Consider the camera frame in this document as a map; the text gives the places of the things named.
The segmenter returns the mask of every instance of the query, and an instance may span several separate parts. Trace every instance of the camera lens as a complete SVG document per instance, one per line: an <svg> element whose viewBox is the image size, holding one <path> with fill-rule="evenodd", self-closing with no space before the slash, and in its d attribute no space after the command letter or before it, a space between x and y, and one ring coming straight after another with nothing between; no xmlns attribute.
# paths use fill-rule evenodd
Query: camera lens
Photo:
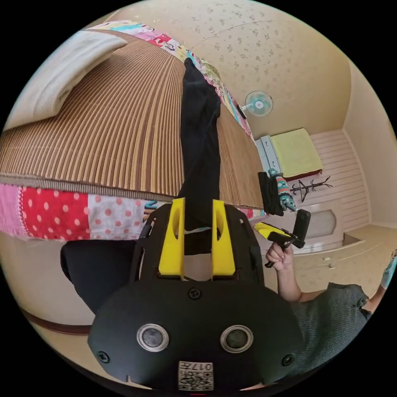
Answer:
<svg viewBox="0 0 397 397"><path fill-rule="evenodd" d="M249 349L254 340L251 330L244 325L232 325L220 336L220 344L229 353L242 353Z"/></svg>
<svg viewBox="0 0 397 397"><path fill-rule="evenodd" d="M139 328L136 339L139 345L149 352L160 352L168 346L167 331L157 324L145 324Z"/></svg>

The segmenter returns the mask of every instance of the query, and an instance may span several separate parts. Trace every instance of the screw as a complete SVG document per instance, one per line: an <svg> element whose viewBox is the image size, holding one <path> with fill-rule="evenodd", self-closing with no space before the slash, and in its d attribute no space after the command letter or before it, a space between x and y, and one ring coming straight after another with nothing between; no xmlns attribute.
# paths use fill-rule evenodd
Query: screw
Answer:
<svg viewBox="0 0 397 397"><path fill-rule="evenodd" d="M201 291L196 287L191 288L187 294L189 295L190 299L200 299L201 298Z"/></svg>
<svg viewBox="0 0 397 397"><path fill-rule="evenodd" d="M110 361L109 356L105 352L102 352L102 351L97 353L97 357L98 357L99 361L102 361L104 364L107 364Z"/></svg>
<svg viewBox="0 0 397 397"><path fill-rule="evenodd" d="M291 365L295 361L295 358L292 354L287 354L282 360L281 365L287 367Z"/></svg>

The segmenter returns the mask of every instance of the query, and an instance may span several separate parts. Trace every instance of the yellow grip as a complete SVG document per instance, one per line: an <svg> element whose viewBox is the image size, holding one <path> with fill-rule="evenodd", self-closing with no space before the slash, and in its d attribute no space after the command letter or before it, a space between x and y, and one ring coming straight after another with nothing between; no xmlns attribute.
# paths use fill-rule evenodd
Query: yellow grip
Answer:
<svg viewBox="0 0 397 397"><path fill-rule="evenodd" d="M212 211L212 275L233 276L236 267L224 202L213 200Z"/></svg>
<svg viewBox="0 0 397 397"><path fill-rule="evenodd" d="M256 225L254 225L254 229L258 233L260 233L263 237L265 237L265 239L267 239L269 237L269 234L271 232L281 234L282 236L290 237L290 235L285 233L284 230L278 229L277 227L269 225L268 223L259 222Z"/></svg>
<svg viewBox="0 0 397 397"><path fill-rule="evenodd" d="M185 199L172 202L158 271L162 276L184 276Z"/></svg>

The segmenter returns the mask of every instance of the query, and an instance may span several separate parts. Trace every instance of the qr code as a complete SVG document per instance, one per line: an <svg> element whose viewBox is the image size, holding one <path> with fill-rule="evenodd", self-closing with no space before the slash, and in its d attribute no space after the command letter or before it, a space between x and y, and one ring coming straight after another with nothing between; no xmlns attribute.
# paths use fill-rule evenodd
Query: qr code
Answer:
<svg viewBox="0 0 397 397"><path fill-rule="evenodd" d="M214 390L212 363L193 363L180 361L178 368L179 390L211 391Z"/></svg>

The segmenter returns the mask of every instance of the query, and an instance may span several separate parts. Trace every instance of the gray shirt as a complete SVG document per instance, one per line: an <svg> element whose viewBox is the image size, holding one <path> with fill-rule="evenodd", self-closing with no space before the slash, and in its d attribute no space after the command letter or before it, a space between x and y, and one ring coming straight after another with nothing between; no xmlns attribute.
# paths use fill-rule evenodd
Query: gray shirt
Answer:
<svg viewBox="0 0 397 397"><path fill-rule="evenodd" d="M292 304L305 348L288 375L311 371L340 353L370 318L371 313L362 309L367 300L358 285L329 283L315 299Z"/></svg>

